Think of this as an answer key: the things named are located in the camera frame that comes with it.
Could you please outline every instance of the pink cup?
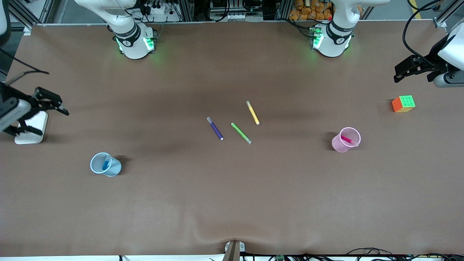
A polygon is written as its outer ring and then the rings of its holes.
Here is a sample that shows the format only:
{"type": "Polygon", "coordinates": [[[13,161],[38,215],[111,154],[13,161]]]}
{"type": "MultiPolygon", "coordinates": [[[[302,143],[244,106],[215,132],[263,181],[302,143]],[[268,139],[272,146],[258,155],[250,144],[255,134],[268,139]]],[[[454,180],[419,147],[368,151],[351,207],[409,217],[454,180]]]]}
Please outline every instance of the pink cup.
{"type": "Polygon", "coordinates": [[[358,144],[361,143],[361,134],[351,127],[343,128],[340,133],[332,139],[332,147],[338,152],[347,152],[349,149],[356,147],[354,144],[351,144],[342,139],[340,135],[343,135],[358,144]]]}

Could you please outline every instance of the purple marker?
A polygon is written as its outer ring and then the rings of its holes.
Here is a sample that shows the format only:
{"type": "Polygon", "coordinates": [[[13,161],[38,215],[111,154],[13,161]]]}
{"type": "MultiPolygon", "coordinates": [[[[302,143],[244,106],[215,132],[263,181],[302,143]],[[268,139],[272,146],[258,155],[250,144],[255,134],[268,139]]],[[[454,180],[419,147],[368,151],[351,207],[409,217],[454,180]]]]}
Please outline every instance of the purple marker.
{"type": "Polygon", "coordinates": [[[211,126],[211,128],[213,129],[213,131],[216,133],[216,135],[218,136],[219,140],[223,140],[224,137],[222,136],[221,132],[218,130],[218,127],[216,127],[216,125],[214,125],[214,122],[211,120],[210,117],[206,118],[206,120],[209,122],[209,125],[211,126]]]}

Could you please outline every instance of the table surface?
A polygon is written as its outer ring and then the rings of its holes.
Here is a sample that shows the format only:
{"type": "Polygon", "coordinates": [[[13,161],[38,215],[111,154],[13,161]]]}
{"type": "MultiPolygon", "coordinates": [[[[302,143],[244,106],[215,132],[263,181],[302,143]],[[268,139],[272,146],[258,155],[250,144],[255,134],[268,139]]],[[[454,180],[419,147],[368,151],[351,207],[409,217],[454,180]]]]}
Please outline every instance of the table surface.
{"type": "MultiPolygon", "coordinates": [[[[142,60],[104,26],[35,27],[17,57],[50,75],[13,86],[71,114],[51,111],[38,145],[0,136],[0,254],[462,253],[464,89],[393,82],[404,24],[360,22],[331,59],[286,23],[165,26],[142,60]],[[399,95],[417,107],[393,113],[399,95]],[[338,153],[346,126],[362,142],[338,153]],[[120,175],[90,171],[101,151],[120,175]]],[[[426,53],[444,34],[415,21],[408,40],[426,53]]]]}

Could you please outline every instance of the rubik's cube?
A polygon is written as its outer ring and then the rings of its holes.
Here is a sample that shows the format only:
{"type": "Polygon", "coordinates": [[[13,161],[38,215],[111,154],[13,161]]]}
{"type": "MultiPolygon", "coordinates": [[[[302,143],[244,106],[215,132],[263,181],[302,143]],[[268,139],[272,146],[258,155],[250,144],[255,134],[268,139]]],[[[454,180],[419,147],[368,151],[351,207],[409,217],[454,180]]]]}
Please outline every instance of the rubik's cube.
{"type": "Polygon", "coordinates": [[[399,96],[392,101],[394,112],[407,112],[416,107],[411,95],[399,96]]]}

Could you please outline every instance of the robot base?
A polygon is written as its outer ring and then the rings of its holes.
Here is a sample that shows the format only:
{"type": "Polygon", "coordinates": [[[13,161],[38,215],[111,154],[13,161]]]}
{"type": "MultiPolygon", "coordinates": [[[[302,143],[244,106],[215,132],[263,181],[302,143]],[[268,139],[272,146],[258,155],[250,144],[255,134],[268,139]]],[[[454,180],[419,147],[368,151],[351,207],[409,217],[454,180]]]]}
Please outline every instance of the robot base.
{"type": "MultiPolygon", "coordinates": [[[[48,113],[45,111],[40,111],[34,117],[26,120],[26,125],[29,127],[34,127],[38,130],[41,130],[42,133],[45,133],[45,127],[47,126],[48,113]]],[[[32,132],[20,133],[14,138],[14,142],[20,145],[26,144],[39,144],[44,139],[44,135],[37,135],[32,132]]]]}
{"type": "Polygon", "coordinates": [[[334,43],[334,41],[327,35],[326,25],[319,24],[315,26],[316,32],[312,33],[315,38],[310,39],[311,47],[313,50],[319,51],[322,55],[327,57],[337,57],[340,56],[343,51],[348,48],[349,41],[351,36],[340,45],[334,43]]]}
{"type": "Polygon", "coordinates": [[[119,44],[121,53],[125,54],[130,59],[142,59],[149,53],[155,52],[156,35],[153,28],[142,23],[137,23],[140,27],[140,37],[134,42],[131,47],[119,44]]]}

